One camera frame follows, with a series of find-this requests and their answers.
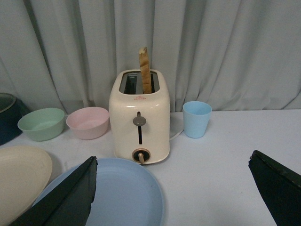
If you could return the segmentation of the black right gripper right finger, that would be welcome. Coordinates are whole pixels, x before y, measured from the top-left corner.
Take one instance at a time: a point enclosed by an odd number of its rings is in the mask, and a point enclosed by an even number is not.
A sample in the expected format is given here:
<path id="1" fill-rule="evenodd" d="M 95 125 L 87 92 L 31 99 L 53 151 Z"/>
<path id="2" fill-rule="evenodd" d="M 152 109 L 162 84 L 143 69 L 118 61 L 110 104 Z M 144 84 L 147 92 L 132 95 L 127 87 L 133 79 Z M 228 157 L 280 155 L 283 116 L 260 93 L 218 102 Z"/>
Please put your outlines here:
<path id="1" fill-rule="evenodd" d="M 278 226 L 301 224 L 301 176 L 264 153 L 248 163 L 259 193 Z"/>

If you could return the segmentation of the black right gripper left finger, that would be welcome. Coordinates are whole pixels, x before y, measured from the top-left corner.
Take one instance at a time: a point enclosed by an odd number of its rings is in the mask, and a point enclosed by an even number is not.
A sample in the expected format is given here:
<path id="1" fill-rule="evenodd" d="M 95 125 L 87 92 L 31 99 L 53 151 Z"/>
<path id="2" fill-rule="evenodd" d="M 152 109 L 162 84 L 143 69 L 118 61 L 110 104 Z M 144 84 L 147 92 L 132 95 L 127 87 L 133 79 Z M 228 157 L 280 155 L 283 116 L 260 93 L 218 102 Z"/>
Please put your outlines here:
<path id="1" fill-rule="evenodd" d="M 84 226 L 96 191 L 97 159 L 91 156 L 11 226 Z"/>

